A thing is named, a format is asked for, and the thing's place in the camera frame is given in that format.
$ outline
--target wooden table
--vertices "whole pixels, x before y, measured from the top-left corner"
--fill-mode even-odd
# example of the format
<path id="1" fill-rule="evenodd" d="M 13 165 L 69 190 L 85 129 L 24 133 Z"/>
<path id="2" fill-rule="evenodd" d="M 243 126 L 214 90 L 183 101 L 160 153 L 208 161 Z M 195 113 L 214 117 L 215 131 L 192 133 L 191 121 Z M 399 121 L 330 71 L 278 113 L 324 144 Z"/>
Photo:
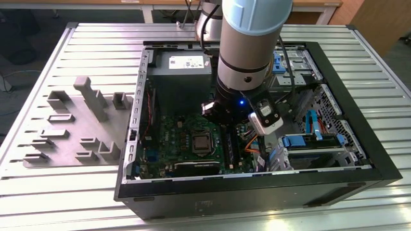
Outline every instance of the wooden table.
<path id="1" fill-rule="evenodd" d="M 294 0 L 294 12 L 318 12 L 316 24 L 327 25 L 342 0 Z M 191 8 L 196 9 L 197 1 Z M 185 10 L 184 0 L 0 0 L 0 8 L 71 10 L 141 10 L 153 23 L 152 10 Z"/>

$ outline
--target white cable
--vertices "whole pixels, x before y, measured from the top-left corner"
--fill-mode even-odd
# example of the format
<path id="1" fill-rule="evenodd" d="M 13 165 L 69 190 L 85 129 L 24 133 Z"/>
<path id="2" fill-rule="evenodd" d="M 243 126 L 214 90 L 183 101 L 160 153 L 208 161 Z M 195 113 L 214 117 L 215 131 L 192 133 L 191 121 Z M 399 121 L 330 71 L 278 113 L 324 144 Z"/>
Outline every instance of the white cable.
<path id="1" fill-rule="evenodd" d="M 13 73 L 9 73 L 9 74 L 4 75 L 3 78 L 4 78 L 4 77 L 8 77 L 8 76 L 12 76 L 12 75 L 15 75 L 15 74 L 19 74 L 19 73 L 24 73 L 24 72 L 37 72 L 37 73 L 41 73 L 41 71 L 36 71 L 36 70 L 16 71 L 16 72 L 13 72 Z"/>

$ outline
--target blue connector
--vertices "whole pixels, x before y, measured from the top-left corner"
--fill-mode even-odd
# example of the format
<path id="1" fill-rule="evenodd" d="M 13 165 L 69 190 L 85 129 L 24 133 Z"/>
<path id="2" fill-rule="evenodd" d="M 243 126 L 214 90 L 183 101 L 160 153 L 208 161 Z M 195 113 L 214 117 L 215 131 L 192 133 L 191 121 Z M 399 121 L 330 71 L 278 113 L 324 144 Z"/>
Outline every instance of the blue connector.
<path id="1" fill-rule="evenodd" d="M 278 55 L 276 52 L 274 52 L 274 66 L 272 66 L 272 74 L 283 74 L 286 73 L 286 68 L 282 64 L 282 56 Z"/>

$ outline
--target black cable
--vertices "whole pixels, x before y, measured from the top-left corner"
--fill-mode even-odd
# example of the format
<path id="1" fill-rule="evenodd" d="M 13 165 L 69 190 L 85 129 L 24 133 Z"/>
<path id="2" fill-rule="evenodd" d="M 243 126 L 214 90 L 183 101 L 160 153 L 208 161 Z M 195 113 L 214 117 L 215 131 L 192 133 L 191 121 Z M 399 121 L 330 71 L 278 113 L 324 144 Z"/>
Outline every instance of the black cable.
<path id="1" fill-rule="evenodd" d="M 187 3 L 187 0 L 185 0 L 185 4 L 187 4 L 187 7 L 188 7 L 188 10 L 187 10 L 187 12 L 185 12 L 185 16 L 184 16 L 184 21 L 183 21 L 183 24 L 180 25 L 180 29 L 183 29 L 184 28 L 184 26 L 185 26 L 185 22 L 187 22 L 187 18 L 188 18 L 188 12 L 191 12 L 191 1 L 189 1 L 189 4 Z"/>
<path id="2" fill-rule="evenodd" d="M 189 1 L 189 4 L 188 4 L 188 2 L 187 2 L 187 0 L 185 0 L 185 5 L 187 5 L 187 7 L 188 7 L 188 12 L 189 12 L 189 14 L 191 14 L 191 17 L 193 18 L 193 14 L 192 14 L 192 12 L 191 12 L 191 2 L 192 2 L 192 0 Z"/>
<path id="3" fill-rule="evenodd" d="M 295 95 L 295 81 L 294 81 L 292 67 L 291 67 L 291 62 L 290 62 L 290 58 L 288 58 L 288 54 L 287 54 L 287 50 L 286 50 L 284 41 L 283 41 L 282 36 L 279 36 L 278 39 L 280 41 L 280 45 L 282 45 L 282 49 L 283 49 L 283 53 L 284 53 L 284 58 L 286 58 L 286 62 L 287 62 L 287 70 L 288 70 L 288 74 L 290 74 L 290 78 L 291 78 L 291 103 L 292 103 L 294 95 Z"/>
<path id="4" fill-rule="evenodd" d="M 208 21 L 209 21 L 212 15 L 214 15 L 214 13 L 218 11 L 219 7 L 220 7 L 220 5 L 216 5 L 216 7 L 212 9 L 209 15 L 207 16 L 207 19 L 204 20 L 203 27 L 201 27 L 200 46 L 201 46 L 201 50 L 203 50 L 204 54 L 207 54 L 207 55 L 209 55 L 209 53 L 208 53 L 208 50 L 207 50 L 205 47 L 204 47 L 204 32 L 205 32 L 205 25 L 207 25 L 207 23 L 208 23 Z"/>
<path id="5" fill-rule="evenodd" d="M 199 16 L 200 5 L 201 5 L 201 2 L 199 2 L 197 9 L 195 10 L 195 17 L 193 17 L 193 19 L 192 19 L 192 23 L 195 23 L 195 19 L 196 19 L 197 16 Z"/>

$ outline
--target motherboard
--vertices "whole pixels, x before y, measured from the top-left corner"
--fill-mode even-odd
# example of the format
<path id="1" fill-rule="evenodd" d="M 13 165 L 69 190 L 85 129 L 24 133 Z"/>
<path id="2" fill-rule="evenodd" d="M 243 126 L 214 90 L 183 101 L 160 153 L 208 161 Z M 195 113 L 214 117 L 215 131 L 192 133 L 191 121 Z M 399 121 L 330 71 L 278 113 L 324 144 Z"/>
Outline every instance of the motherboard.
<path id="1" fill-rule="evenodd" d="M 143 179 L 219 175 L 254 172 L 254 157 L 244 147 L 250 136 L 247 124 L 235 127 L 239 164 L 228 164 L 224 156 L 222 127 L 199 114 L 161 116 L 156 145 L 141 151 L 139 174 Z"/>

